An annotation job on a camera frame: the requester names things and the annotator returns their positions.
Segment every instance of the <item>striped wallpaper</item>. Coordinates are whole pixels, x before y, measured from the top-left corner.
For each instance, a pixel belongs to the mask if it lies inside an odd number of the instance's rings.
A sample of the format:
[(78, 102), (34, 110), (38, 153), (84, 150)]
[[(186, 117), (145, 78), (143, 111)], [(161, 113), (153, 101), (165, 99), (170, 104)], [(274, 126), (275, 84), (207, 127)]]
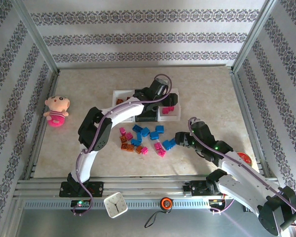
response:
[(266, 162), (296, 191), (296, 0), (280, 0), (238, 76)]
[(263, 0), (24, 0), (58, 67), (232, 65)]
[(0, 0), (0, 233), (29, 161), (51, 71), (10, 1)]

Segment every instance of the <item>table surface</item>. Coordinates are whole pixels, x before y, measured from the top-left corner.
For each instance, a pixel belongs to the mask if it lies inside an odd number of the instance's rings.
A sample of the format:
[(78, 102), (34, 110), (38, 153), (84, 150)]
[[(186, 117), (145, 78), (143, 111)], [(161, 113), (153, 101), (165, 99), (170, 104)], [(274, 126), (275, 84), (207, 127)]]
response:
[[(89, 109), (111, 107), (114, 90), (150, 86), (159, 73), (170, 76), (173, 88), (179, 90), (181, 121), (137, 123), (139, 126), (154, 130), (156, 125), (164, 125), (165, 133), (160, 135), (163, 142), (176, 132), (188, 131), (188, 119), (198, 117), (208, 124), (216, 140), (247, 153), (258, 170), (227, 67), (66, 69), (60, 72), (55, 94), (70, 99), (69, 116), (61, 127), (46, 127), (34, 177), (67, 177), (79, 153), (77, 131)], [(156, 141), (148, 137), (143, 139), (147, 155), (122, 151), (119, 128), (135, 135), (133, 126), (121, 123), (112, 129), (109, 142), (96, 156), (91, 176), (207, 175), (216, 169), (193, 149), (184, 147), (175, 146), (161, 158), (153, 148)]]

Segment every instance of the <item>stuffed toy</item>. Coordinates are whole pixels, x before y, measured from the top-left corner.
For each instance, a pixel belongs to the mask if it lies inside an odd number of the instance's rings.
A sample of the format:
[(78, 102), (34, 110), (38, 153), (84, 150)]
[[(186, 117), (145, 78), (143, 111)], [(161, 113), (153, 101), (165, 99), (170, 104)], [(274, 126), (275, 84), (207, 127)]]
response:
[(45, 100), (50, 111), (44, 113), (47, 122), (52, 127), (59, 127), (65, 123), (65, 117), (69, 114), (67, 109), (69, 108), (70, 101), (67, 97), (52, 96)]

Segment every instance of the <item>white clock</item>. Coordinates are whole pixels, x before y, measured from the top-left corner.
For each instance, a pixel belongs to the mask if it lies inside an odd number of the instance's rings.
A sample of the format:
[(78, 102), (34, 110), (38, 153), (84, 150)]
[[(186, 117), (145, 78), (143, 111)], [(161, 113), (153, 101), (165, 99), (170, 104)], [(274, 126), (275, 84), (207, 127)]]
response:
[(104, 206), (111, 218), (115, 218), (128, 210), (128, 206), (121, 193), (112, 194), (104, 199)]

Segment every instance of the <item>building block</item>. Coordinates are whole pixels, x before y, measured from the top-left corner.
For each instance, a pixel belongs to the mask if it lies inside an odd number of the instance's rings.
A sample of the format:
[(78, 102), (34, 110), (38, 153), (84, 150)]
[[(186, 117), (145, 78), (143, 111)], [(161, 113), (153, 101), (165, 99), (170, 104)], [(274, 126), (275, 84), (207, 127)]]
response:
[(159, 139), (159, 133), (158, 132), (151, 132), (150, 133), (150, 139), (151, 140), (157, 140), (157, 139)]
[(162, 145), (167, 151), (172, 148), (172, 144), (168, 140), (165, 140)]
[(122, 146), (120, 148), (121, 148), (121, 150), (126, 151), (127, 150), (127, 143), (122, 143)]
[(162, 126), (162, 125), (156, 126), (156, 132), (158, 132), (158, 133), (164, 133), (164, 126)]
[(143, 142), (143, 135), (142, 135), (141, 132), (138, 132), (138, 133), (137, 133), (137, 141), (139, 141), (139, 142)]
[(127, 138), (126, 138), (126, 136), (121, 136), (121, 137), (120, 137), (120, 141), (121, 141), (122, 143), (127, 142)]
[(134, 138), (133, 135), (132, 135), (130, 132), (127, 133), (127, 134), (125, 135), (125, 137), (126, 137), (127, 141), (132, 140), (132, 139)]
[(171, 140), (170, 140), (170, 143), (171, 143), (171, 146), (172, 147), (174, 147), (177, 143), (176, 143), (176, 139), (175, 138), (172, 138)]
[(150, 130), (149, 130), (147, 127), (145, 127), (145, 128), (142, 130), (142, 135), (143, 135), (143, 137), (147, 137), (147, 136), (149, 135), (149, 133), (150, 133)]
[(128, 152), (133, 152), (134, 151), (134, 145), (127, 144), (127, 151)]
[(123, 103), (124, 102), (124, 100), (122, 100), (122, 99), (117, 99), (117, 101), (116, 101), (116, 105), (119, 105), (120, 103)]
[(138, 126), (138, 125), (136, 125), (136, 124), (135, 124), (135, 126), (133, 127), (133, 131), (134, 131), (134, 132), (141, 132), (142, 130), (143, 130), (143, 128), (140, 127), (140, 126)]
[(148, 148), (147, 148), (147, 147), (143, 147), (143, 148), (142, 148), (142, 153), (143, 153), (143, 155), (146, 155), (147, 152), (148, 152)]
[(130, 141), (130, 143), (131, 143), (132, 145), (134, 145), (135, 147), (140, 146), (140, 144), (141, 144), (141, 142), (139, 142), (139, 141), (137, 141), (137, 140), (135, 140), (135, 139), (132, 139), (132, 140)]
[(155, 143), (155, 144), (154, 144), (154, 148), (156, 149), (156, 151), (162, 149), (162, 145), (161, 145), (161, 143), (160, 143), (160, 142)]
[(121, 127), (121, 128), (119, 129), (119, 131), (120, 131), (120, 134), (122, 134), (122, 136), (125, 136), (125, 135), (126, 135), (126, 130), (125, 130), (125, 128)]
[(169, 113), (169, 109), (168, 109), (168, 107), (162, 108), (162, 113), (163, 113), (164, 115), (167, 115), (167, 114)]
[(142, 146), (138, 146), (137, 149), (136, 149), (136, 152), (137, 152), (138, 154), (140, 154), (140, 152), (142, 152), (142, 149), (143, 149)]
[(162, 148), (158, 152), (158, 155), (161, 156), (161, 157), (164, 157), (165, 154), (166, 154), (166, 151), (164, 149), (162, 149)]

